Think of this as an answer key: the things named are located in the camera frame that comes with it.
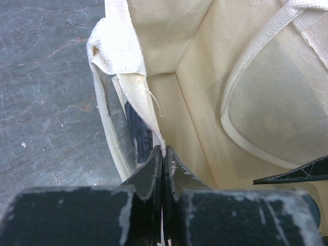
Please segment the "black object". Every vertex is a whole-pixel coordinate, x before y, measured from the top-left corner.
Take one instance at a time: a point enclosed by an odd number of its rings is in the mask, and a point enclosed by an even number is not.
[[[167,147],[119,187],[37,188],[7,209],[0,245],[323,245],[302,191],[212,190]]]
[[[137,163],[145,163],[153,150],[153,133],[129,102],[125,104],[125,112]]]
[[[283,174],[255,179],[253,184],[309,182],[327,179],[328,156],[325,156]]]

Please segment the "loose thread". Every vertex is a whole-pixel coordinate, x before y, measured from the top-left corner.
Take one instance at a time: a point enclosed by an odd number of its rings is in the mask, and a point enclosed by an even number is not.
[[[164,117],[164,115],[162,115],[162,113],[161,113],[160,105],[159,105],[157,99],[155,98],[155,96],[153,95],[153,93],[151,93],[150,90],[148,90],[147,88],[145,88],[145,90],[152,96],[152,98],[154,98],[154,100],[155,100],[155,102],[156,102],[156,104],[158,106],[158,109],[159,109],[159,116],[160,117]]]

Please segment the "bag handle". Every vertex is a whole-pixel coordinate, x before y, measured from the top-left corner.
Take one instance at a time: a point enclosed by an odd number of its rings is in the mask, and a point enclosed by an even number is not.
[[[106,140],[121,180],[124,181],[131,176],[131,170],[108,113],[103,86],[105,75],[117,76],[123,94],[157,137],[164,156],[166,146],[147,92],[149,88],[144,57],[132,25],[128,3],[126,0],[105,0],[105,12],[106,17],[97,23],[88,39],[87,54]]]
[[[259,33],[248,44],[242,52],[237,63],[232,69],[223,93],[221,106],[221,123],[229,137],[239,146],[250,153],[262,158],[268,162],[274,163],[280,167],[294,169],[299,167],[294,163],[282,160],[273,156],[259,147],[255,146],[234,128],[229,119],[229,103],[233,90],[242,76],[245,69],[253,61],[255,56],[262,48],[273,39],[284,27],[302,14],[306,9],[328,10],[327,0],[289,0],[278,12],[269,20],[269,22],[259,31]]]

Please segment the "canvas tote bag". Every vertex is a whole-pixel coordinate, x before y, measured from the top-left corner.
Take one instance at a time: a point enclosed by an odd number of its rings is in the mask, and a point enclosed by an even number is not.
[[[151,129],[153,144],[164,155],[172,145],[213,188],[257,189],[251,187],[256,178],[328,155],[328,1],[105,5],[87,52],[122,180],[132,171],[107,110],[107,75],[115,75],[121,104],[128,101]],[[294,186],[316,197],[326,235],[328,183]]]

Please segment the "slate countertop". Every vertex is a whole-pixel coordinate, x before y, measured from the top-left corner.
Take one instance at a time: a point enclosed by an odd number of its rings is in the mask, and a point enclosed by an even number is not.
[[[118,185],[86,56],[104,1],[1,1],[0,15],[0,215],[24,188]]]

